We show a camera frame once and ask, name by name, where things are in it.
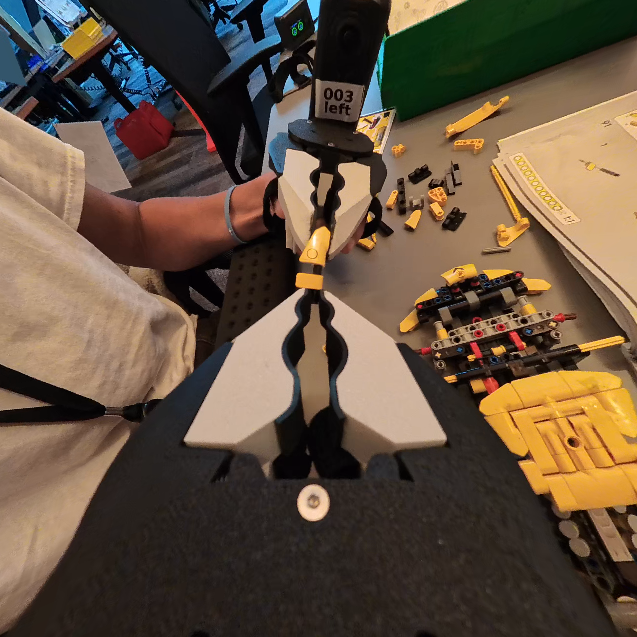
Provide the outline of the blue-grey wristband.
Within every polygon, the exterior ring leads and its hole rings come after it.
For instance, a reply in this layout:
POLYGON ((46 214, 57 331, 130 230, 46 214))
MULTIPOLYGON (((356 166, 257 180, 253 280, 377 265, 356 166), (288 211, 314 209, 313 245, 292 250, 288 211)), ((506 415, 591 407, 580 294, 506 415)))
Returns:
POLYGON ((228 234, 230 235, 230 237, 232 238, 232 240, 235 242, 236 245, 246 245, 248 242, 244 241, 242 239, 241 236, 237 235, 236 233, 236 229, 233 225, 233 218, 232 218, 232 196, 233 193, 236 189, 237 185, 233 185, 231 186, 227 191, 226 191, 226 195, 225 195, 225 200, 224 200, 224 221, 226 224, 226 229, 228 234))

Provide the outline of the black device green display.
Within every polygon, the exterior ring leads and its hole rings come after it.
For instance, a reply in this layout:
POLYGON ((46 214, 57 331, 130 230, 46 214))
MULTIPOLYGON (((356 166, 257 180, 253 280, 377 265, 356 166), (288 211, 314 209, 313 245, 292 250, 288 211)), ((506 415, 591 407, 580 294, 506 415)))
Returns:
POLYGON ((282 53, 267 90, 274 103, 280 103, 289 92, 304 89, 312 83, 315 47, 315 21, 307 1, 292 1, 274 18, 281 39, 282 53))

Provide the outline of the black office chair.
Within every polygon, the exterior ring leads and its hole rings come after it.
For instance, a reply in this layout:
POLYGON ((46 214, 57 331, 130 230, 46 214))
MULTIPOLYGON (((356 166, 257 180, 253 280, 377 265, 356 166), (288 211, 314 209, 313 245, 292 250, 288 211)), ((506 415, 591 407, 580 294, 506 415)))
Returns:
POLYGON ((250 74, 283 50, 267 37, 231 59, 195 1, 83 1, 177 91, 210 134, 236 184, 261 173, 266 134, 248 91, 250 74))

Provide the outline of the person's left forearm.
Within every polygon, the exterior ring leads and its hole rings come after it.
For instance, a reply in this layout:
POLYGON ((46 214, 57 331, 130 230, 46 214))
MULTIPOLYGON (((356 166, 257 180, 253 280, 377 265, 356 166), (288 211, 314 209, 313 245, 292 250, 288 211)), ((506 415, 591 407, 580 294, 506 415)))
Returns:
POLYGON ((225 195, 135 202, 87 185, 78 233, 118 264, 184 271, 238 245, 225 195))

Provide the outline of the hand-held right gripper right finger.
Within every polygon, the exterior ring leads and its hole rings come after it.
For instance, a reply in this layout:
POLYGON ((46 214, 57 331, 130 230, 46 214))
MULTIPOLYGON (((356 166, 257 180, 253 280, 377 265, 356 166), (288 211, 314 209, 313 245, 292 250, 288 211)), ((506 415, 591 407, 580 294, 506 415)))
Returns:
POLYGON ((447 442, 397 343, 329 292, 325 329, 329 403, 311 422, 311 457, 323 478, 358 478, 370 460, 447 442))

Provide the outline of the white paper sheet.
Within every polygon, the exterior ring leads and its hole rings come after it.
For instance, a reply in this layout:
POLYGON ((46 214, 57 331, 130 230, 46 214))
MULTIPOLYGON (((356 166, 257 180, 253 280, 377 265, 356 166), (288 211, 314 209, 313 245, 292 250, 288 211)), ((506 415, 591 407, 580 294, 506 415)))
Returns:
POLYGON ((55 123, 58 137, 81 150, 85 159, 85 180, 107 193, 131 188, 100 121, 55 123))

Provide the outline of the yellow box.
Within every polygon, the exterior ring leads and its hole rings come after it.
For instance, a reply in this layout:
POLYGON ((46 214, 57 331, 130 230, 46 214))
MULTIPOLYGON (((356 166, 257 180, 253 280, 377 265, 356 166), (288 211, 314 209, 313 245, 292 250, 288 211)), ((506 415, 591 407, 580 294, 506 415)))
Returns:
POLYGON ((104 36, 100 23, 94 18, 88 18, 61 43, 61 47, 74 60, 78 60, 95 47, 104 36))

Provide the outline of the small yellow curved panel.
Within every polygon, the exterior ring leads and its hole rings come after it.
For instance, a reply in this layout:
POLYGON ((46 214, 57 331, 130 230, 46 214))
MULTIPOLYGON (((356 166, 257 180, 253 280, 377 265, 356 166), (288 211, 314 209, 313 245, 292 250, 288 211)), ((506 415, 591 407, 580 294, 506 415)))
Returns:
POLYGON ((330 241, 331 233, 327 226, 315 229, 299 257, 299 262, 324 267, 329 254, 330 241))

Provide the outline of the green storage bin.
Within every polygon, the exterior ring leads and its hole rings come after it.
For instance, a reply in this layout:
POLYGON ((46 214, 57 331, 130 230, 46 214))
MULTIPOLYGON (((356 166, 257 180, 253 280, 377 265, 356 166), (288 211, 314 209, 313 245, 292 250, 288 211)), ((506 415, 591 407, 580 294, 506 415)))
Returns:
POLYGON ((635 1, 465 1, 386 36, 382 106, 408 120, 635 35, 635 1))

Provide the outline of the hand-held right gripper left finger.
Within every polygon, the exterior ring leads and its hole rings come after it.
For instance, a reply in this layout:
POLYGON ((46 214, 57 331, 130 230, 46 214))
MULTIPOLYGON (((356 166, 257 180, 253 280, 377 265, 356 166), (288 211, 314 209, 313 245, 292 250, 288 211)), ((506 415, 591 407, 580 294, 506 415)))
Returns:
POLYGON ((304 328, 305 290, 299 289, 236 337, 185 445, 251 454, 277 479, 305 477, 298 373, 304 328))

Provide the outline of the yellow curved liftarm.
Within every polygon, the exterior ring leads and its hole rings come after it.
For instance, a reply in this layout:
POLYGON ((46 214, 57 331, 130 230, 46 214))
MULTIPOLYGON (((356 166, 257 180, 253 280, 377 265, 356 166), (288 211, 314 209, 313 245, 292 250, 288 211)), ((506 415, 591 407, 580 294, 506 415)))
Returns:
POLYGON ((489 101, 486 102, 484 105, 462 117, 461 119, 448 124, 445 128, 445 137, 449 139, 452 136, 456 136, 462 132, 465 132, 475 125, 483 122, 485 119, 489 118, 503 106, 505 106, 505 104, 507 104, 509 100, 509 96, 504 96, 495 104, 492 104, 489 101))

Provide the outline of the black perforated foam pad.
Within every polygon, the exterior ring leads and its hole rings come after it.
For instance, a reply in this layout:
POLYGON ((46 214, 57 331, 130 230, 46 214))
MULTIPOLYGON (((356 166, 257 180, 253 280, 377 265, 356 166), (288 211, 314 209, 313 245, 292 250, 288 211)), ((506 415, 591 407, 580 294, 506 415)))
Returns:
POLYGON ((215 349, 294 293, 297 266, 296 256, 283 238, 263 237, 233 252, 215 349))

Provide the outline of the open instruction booklet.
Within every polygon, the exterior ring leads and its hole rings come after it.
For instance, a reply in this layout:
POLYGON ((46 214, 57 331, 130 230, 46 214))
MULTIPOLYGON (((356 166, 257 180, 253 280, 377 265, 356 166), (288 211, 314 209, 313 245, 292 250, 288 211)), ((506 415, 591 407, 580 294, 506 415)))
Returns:
POLYGON ((636 360, 636 92, 498 146, 508 187, 625 331, 636 360))

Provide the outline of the white paper sheets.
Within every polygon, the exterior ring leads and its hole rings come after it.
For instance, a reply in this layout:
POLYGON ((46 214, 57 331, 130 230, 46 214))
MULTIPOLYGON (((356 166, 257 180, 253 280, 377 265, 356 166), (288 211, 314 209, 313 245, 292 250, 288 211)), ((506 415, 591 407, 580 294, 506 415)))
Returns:
POLYGON ((389 35, 428 20, 465 1, 391 1, 389 35))

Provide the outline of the yellow rod with connector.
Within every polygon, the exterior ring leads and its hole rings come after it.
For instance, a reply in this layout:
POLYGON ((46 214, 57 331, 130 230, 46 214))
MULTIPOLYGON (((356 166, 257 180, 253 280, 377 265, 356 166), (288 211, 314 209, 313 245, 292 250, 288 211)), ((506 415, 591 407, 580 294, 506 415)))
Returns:
POLYGON ((504 224, 499 224, 496 229, 496 240, 500 248, 506 248, 510 246, 517 238, 524 234, 530 227, 530 221, 527 217, 522 217, 515 203, 514 196, 507 187, 504 179, 500 175, 496 166, 492 164, 490 166, 490 172, 503 195, 505 202, 514 218, 514 225, 506 227, 504 224))

